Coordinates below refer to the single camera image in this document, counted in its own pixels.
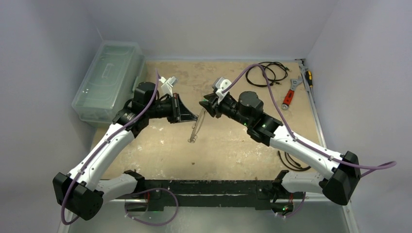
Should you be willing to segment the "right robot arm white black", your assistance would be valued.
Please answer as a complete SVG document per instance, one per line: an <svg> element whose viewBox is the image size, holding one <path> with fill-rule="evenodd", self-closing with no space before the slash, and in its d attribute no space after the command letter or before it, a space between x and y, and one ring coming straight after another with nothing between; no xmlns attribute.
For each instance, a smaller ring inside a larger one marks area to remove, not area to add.
<svg viewBox="0 0 412 233"><path fill-rule="evenodd" d="M292 192L312 192L322 193L335 204L349 203L361 179L356 154L328 150L302 136L291 135L285 124L263 111L263 101L252 91L242 92L237 100L227 94L222 101L211 93L199 104L212 117L226 116L244 125L254 141L289 153L316 171L306 177L284 175L273 184L276 196L283 198Z"/></svg>

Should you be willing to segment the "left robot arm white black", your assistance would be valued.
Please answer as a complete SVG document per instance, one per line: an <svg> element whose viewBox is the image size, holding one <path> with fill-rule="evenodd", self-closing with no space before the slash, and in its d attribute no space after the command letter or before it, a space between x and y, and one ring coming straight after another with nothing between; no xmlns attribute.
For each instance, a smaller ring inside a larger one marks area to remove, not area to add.
<svg viewBox="0 0 412 233"><path fill-rule="evenodd" d="M77 219L90 220L102 205L123 195L134 199L145 192L144 177L125 171L119 177L103 181L102 175L119 153L149 125L150 119L165 118L169 123L196 121L181 101L179 94L158 93L158 85L142 82L133 97L118 111L105 136L80 164L67 174L57 173L52 180L57 203L61 206L61 222L70 225Z"/></svg>

